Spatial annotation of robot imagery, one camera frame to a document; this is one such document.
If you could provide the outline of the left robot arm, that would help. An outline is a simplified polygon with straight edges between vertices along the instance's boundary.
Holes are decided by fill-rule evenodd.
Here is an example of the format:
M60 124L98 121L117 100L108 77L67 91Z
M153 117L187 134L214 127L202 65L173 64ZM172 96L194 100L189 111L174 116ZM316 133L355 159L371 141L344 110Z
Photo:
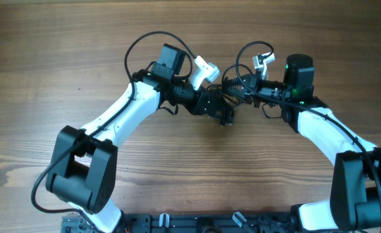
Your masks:
M69 203L95 232L116 232L123 213L111 200L115 187L118 149L163 102L183 105L193 115L215 116L220 104L201 87L220 75L201 56L192 59L196 71L180 77L189 53L163 45L157 61L132 74L125 93L103 114L80 129L65 126L58 134L47 168L47 191Z

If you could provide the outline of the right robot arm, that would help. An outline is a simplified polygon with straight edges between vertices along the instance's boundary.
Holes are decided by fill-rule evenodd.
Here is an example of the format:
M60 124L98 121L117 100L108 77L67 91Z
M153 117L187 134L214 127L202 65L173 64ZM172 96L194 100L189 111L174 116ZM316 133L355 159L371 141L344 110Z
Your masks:
M281 118L333 164L329 199L294 206L296 229L381 229L381 148L351 131L313 95L315 68L310 56L289 55L282 82L268 80L273 60L270 53L254 56L255 73L223 78L222 83L225 94L247 104L279 105Z

